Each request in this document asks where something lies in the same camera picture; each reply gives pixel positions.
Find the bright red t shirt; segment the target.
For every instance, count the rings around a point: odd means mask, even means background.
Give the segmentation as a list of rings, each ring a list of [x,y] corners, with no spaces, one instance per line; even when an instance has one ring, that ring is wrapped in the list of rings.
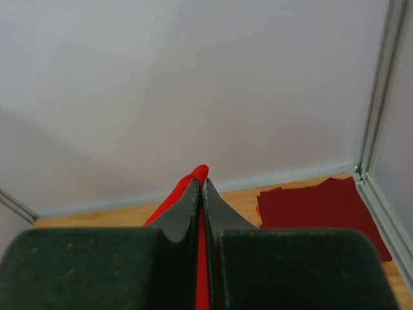
[[[175,204],[184,194],[192,179],[196,179],[201,185],[206,180],[209,172],[208,165],[202,164],[197,166],[191,173],[183,176],[174,187],[172,192],[165,198],[165,200],[158,206],[158,208],[149,216],[143,224],[148,226],[154,220],[158,219],[165,211],[167,211],[173,204]],[[196,285],[196,310],[209,310],[210,297],[208,286],[208,260],[207,260],[207,246],[205,238],[205,215],[201,209],[199,219],[198,233],[198,250],[197,250],[197,285]]]

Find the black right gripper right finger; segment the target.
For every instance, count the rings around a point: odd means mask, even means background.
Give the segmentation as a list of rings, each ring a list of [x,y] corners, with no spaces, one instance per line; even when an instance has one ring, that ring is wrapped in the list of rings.
[[[259,229],[203,184],[211,309],[397,309],[368,238],[353,229]]]

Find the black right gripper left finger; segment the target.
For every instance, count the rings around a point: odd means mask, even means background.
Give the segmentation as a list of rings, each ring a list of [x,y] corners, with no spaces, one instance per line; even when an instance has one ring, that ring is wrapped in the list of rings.
[[[146,227],[30,229],[1,260],[2,309],[194,309],[199,184]]]

